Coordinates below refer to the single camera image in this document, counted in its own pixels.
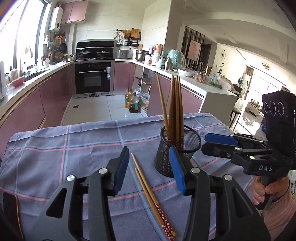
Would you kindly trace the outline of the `pink sleeve right forearm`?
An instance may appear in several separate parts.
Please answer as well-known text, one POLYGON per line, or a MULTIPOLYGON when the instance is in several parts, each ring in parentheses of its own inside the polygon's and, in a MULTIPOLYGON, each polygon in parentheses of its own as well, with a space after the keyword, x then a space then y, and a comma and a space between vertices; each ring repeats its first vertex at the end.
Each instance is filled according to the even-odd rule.
POLYGON ((295 240, 295 202, 290 187, 264 212, 264 223, 271 240, 295 240))

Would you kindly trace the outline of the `right hand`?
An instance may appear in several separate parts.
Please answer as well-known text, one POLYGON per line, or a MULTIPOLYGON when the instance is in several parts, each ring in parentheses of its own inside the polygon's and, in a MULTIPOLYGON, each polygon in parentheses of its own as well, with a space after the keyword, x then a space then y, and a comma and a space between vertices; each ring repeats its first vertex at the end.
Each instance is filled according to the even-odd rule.
POLYGON ((288 176, 273 182, 267 186, 261 183, 261 177, 254 176, 252 182, 252 201, 255 205, 263 203, 267 194, 273 195, 273 199, 282 197, 290 187, 288 176))

